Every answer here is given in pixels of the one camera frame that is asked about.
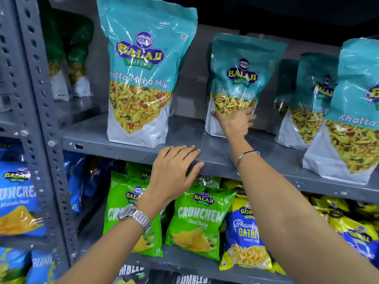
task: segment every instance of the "bracelet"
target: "bracelet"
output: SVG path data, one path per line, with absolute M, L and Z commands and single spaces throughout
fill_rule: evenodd
M 239 163 L 241 162 L 241 159 L 242 159 L 245 155 L 247 155 L 247 154 L 249 154 L 249 153 L 256 153 L 257 155 L 260 156 L 260 153 L 259 153 L 259 151 L 257 151 L 257 150 L 250 150 L 250 151 L 247 151 L 247 152 L 244 152 L 243 154 L 241 154 L 241 155 L 239 156 L 238 160 L 237 160 L 237 163 L 236 163 L 237 174 L 238 174 L 238 176 L 239 176 L 239 172 L 238 172 Z

